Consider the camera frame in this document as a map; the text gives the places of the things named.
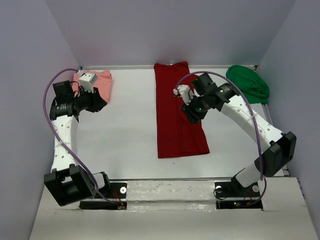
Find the green cloth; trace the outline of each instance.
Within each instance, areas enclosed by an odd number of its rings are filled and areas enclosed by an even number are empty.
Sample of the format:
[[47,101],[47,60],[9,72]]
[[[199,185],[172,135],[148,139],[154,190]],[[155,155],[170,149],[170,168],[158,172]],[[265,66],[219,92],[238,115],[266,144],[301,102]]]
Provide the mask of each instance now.
[[245,66],[229,67],[225,76],[245,95],[250,104],[267,104],[269,87],[256,71]]

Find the gray wall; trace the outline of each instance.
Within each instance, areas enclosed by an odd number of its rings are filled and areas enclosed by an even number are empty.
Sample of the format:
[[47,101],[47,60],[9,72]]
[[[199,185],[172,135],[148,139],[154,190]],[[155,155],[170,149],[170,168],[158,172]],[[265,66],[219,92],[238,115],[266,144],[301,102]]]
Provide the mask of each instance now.
[[77,66],[45,1],[0,2],[1,240],[29,239],[53,161],[42,95],[59,70]]
[[258,64],[295,0],[46,0],[81,66]]
[[297,136],[290,173],[300,178],[320,237],[320,1],[297,0],[258,68],[276,127]]

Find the dark red fabric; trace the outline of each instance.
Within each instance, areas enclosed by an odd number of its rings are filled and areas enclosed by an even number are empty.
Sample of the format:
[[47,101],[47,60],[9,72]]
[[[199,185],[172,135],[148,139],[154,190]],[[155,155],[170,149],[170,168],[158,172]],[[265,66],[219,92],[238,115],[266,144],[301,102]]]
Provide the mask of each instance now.
[[[189,74],[186,61],[173,65],[154,65],[156,83],[156,124],[158,158],[175,158],[208,154],[209,148],[201,123],[191,124],[180,110],[181,97],[174,97],[177,82]],[[197,76],[187,78],[182,84],[189,85]]]

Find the cloth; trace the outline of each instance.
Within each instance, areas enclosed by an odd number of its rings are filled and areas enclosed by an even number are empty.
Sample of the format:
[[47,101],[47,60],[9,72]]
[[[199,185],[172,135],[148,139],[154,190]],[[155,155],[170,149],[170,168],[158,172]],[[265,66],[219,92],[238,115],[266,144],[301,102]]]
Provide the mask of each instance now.
[[[174,97],[177,82],[189,74],[186,61],[173,65],[154,65],[156,82],[156,123],[158,158],[175,158],[208,154],[209,148],[201,123],[191,124],[180,110],[181,97]],[[192,87],[187,78],[183,84]]]
[[229,67],[225,76],[245,95],[250,104],[267,104],[269,87],[256,71],[244,66]]
[[[112,75],[109,70],[104,71],[89,71],[85,70],[84,73],[94,73],[97,75],[97,80],[93,84],[93,87],[98,88],[100,97],[105,100],[107,103],[110,101],[111,96],[111,87],[112,87]],[[77,73],[73,74],[73,81],[79,83],[80,76]],[[78,90],[77,84],[72,84],[73,91]]]

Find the purple cable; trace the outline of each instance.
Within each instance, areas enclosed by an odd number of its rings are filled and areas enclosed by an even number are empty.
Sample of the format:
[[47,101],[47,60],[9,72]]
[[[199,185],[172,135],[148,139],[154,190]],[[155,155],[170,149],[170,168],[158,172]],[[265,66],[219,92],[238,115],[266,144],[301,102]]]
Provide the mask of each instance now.
[[252,110],[250,103],[248,102],[246,96],[244,95],[244,93],[228,78],[226,78],[225,76],[216,73],[216,72],[212,72],[212,71],[195,71],[195,72],[191,72],[188,75],[185,75],[183,78],[181,78],[177,84],[175,85],[175,89],[178,89],[178,86],[180,85],[180,83],[185,80],[186,78],[195,75],[195,74],[212,74],[212,75],[216,75],[224,80],[226,80],[229,84],[231,84],[235,89],[237,89],[241,95],[241,97],[243,98],[251,116],[252,116],[252,120],[253,120],[253,125],[254,125],[254,130],[255,130],[255,136],[256,136],[256,144],[258,146],[258,153],[259,153],[259,161],[260,161],[260,180],[262,181],[264,179],[264,160],[262,157],[262,153],[261,153],[261,142],[260,142],[260,137],[259,137],[259,129],[258,129],[258,124],[257,124],[257,120],[256,117],[254,115],[254,111]]
[[62,142],[62,139],[61,137],[58,135],[58,133],[55,131],[55,128],[49,118],[49,115],[47,113],[47,107],[46,107],[46,98],[47,98],[47,94],[48,94],[48,90],[51,86],[51,84],[54,82],[54,80],[56,80],[56,78],[64,73],[64,72],[67,72],[67,71],[74,71],[74,72],[77,72],[78,70],[77,69],[74,69],[74,68],[66,68],[64,70],[61,70],[60,72],[58,72],[48,83],[48,85],[46,86],[45,90],[44,90],[44,94],[43,94],[43,99],[42,99],[42,108],[43,108],[43,113],[44,113],[44,116],[45,116],[45,119],[47,121],[47,123],[49,124],[49,127],[51,129],[51,131],[53,132],[55,138],[61,143],[61,145],[71,154],[71,156],[79,163],[79,165],[81,167],[84,168],[84,170],[89,174],[89,176],[92,178],[93,182],[94,182],[94,185],[95,185],[95,189],[96,189],[96,193],[101,197],[103,198],[104,200],[106,200],[107,202],[109,203],[113,203],[113,204],[116,204],[114,201],[110,201],[109,199],[107,199],[101,192],[99,192],[99,186],[98,186],[98,183],[97,183],[97,180],[96,178],[94,177],[94,175],[92,174],[92,172],[89,170],[89,168],[80,160],[80,158],[65,144]]

